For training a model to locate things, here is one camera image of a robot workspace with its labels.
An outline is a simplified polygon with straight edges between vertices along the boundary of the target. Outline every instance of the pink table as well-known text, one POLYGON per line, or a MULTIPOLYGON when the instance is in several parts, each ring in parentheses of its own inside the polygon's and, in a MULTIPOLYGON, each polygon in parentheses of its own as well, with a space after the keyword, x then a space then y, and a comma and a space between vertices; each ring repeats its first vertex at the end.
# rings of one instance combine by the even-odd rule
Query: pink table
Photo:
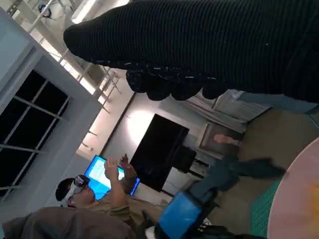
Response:
POLYGON ((268 221, 269 239, 318 239, 309 203, 308 186, 313 183, 319 183, 319 138, 298 155, 276 191, 268 221))

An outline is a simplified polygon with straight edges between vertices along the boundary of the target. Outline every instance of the hand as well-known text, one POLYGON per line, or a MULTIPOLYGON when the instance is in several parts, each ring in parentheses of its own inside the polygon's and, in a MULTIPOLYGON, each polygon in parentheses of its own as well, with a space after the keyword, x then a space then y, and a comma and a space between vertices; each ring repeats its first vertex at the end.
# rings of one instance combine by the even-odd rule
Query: hand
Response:
POLYGON ((108 158, 104 163, 105 176, 110 180, 119 180, 119 171, 117 161, 113 158, 108 158))
POLYGON ((129 158, 126 154, 121 158, 120 166, 122 168, 132 168, 132 165, 129 164, 129 158))

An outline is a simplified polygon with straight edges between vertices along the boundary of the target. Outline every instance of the brown jacket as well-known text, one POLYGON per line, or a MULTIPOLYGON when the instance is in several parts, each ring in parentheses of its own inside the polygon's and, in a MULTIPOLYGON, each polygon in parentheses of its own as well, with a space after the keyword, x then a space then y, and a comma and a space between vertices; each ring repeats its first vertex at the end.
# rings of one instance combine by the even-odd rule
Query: brown jacket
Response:
POLYGON ((135 239, 132 229, 109 215, 75 208, 42 208, 2 225, 5 239, 135 239))
POLYGON ((125 177, 120 180, 124 192, 127 194, 127 205, 117 208, 111 207, 111 197, 110 193, 104 195, 98 204, 93 204, 88 206, 87 209, 94 212, 101 212, 112 217, 115 217, 128 225, 130 225, 134 230, 144 221, 142 211, 145 210, 148 214, 157 221, 162 213, 162 208, 155 206, 150 202, 138 199, 134 196, 130 196, 137 174, 134 168, 125 168, 125 177))

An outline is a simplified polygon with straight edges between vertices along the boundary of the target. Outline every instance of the monitor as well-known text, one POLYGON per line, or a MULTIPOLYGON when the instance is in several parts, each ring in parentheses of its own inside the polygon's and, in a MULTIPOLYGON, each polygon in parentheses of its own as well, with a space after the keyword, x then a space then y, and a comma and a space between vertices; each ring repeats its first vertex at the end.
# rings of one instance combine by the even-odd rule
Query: monitor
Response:
MULTIPOLYGON (((89 167, 85 171, 84 175, 91 179, 89 183, 89 187, 95 193, 95 198, 97 200, 101 199, 110 189, 111 182, 105 176, 104 163, 105 159, 95 155, 89 167)), ((124 178, 124 170, 118 167, 119 170, 119 180, 124 178)), ((131 191, 131 195, 133 195, 136 191, 136 188, 140 182, 139 178, 136 178, 135 185, 131 191)))
POLYGON ((189 129, 154 115, 131 160, 143 184, 161 191, 173 167, 177 150, 188 132, 189 129))

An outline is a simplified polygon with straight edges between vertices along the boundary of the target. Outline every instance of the blue screen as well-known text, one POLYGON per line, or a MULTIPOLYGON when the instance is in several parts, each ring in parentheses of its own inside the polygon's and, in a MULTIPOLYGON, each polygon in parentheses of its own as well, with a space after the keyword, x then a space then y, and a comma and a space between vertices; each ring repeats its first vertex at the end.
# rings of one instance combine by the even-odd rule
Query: blue screen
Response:
MULTIPOLYGON (((89 187, 95 193, 95 198, 97 200, 101 199, 110 189, 111 183, 105 176, 104 163, 105 159, 99 156, 94 156, 92 162, 89 167, 85 171, 84 175, 91 179, 89 183, 89 187)), ((119 169, 119 180, 124 177, 124 170, 122 168, 119 169)), ((133 190, 131 191, 131 195, 134 194, 138 184, 140 182, 139 178, 136 178, 135 185, 133 190)))

